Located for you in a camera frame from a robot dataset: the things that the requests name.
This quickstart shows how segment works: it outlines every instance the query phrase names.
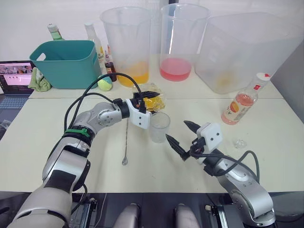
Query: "teal plastic bin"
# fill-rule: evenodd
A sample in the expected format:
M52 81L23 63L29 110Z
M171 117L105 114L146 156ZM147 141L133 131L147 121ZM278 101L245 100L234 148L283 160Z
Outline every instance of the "teal plastic bin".
M42 53L46 58L38 61ZM101 75L95 45L90 40L49 41L29 58L57 89L86 89Z

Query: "pink liquid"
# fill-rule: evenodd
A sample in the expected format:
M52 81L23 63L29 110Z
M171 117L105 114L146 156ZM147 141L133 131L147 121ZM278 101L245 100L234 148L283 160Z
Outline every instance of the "pink liquid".
M236 96L236 100L237 102L239 102L241 105L243 106L247 106L250 107L253 105L254 101L252 100L252 98L246 94L239 94ZM222 121L226 124L230 124L230 125L235 125L238 123L238 121L232 121L226 118L225 113L222 113Z
M173 82L185 80L190 71L191 63L182 58L167 58L160 67L161 76Z

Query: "laptop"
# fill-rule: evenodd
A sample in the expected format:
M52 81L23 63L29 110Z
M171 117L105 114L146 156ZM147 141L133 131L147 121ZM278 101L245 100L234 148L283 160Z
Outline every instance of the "laptop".
M28 85L35 65L31 61L0 62L0 86L4 99L0 101L0 122L13 121L33 89Z

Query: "white bottle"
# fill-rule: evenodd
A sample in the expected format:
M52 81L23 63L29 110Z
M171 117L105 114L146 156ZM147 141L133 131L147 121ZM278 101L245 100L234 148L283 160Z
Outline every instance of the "white bottle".
M88 40L91 40L95 43L99 66L100 66L102 75L104 75L104 74L106 74L105 54L104 54L103 47L101 46L100 39L97 37L95 29L94 29L94 25L92 23L86 23L85 29L87 32Z

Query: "green cloth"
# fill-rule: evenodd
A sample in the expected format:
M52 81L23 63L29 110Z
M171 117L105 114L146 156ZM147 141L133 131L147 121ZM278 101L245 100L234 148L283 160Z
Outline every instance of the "green cloth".
M28 88L38 92L45 92L51 88L51 84L43 77L42 73L34 67Z

